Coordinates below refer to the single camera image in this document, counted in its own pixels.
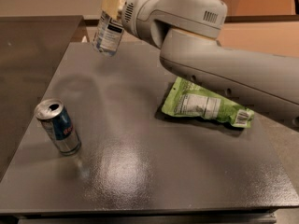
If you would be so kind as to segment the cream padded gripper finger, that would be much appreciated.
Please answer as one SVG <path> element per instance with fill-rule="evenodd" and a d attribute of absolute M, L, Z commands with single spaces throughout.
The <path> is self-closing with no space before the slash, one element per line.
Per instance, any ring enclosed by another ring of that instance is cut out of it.
<path fill-rule="evenodd" d="M 126 0 L 102 0 L 102 10 L 113 20 L 119 21 L 125 2 Z"/>

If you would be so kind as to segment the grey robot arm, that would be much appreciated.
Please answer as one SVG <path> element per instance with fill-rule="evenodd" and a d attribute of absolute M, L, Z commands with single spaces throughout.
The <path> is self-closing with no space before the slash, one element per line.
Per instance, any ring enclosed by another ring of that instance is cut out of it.
<path fill-rule="evenodd" d="M 169 72 L 299 129 L 299 59 L 219 45 L 221 0 L 102 0 L 101 8 L 159 49 Z"/>

